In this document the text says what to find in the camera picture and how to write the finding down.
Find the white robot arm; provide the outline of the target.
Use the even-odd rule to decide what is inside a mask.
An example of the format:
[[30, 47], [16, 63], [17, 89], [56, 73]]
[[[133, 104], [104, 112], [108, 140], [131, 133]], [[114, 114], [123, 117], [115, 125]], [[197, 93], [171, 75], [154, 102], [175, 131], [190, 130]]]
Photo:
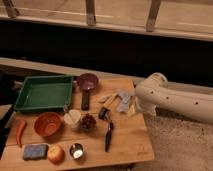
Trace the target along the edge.
[[213, 125], [213, 95], [172, 90], [167, 85], [167, 78], [159, 72], [138, 83], [136, 109], [155, 116], [160, 107]]

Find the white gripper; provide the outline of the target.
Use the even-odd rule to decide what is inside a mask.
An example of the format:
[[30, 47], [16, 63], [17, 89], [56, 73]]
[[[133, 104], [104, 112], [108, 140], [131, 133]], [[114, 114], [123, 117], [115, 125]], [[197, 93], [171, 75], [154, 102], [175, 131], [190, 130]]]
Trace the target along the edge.
[[128, 110], [127, 116], [132, 117], [137, 114], [137, 109], [143, 114], [156, 115], [156, 104], [149, 99], [136, 98], [136, 105], [132, 104]]

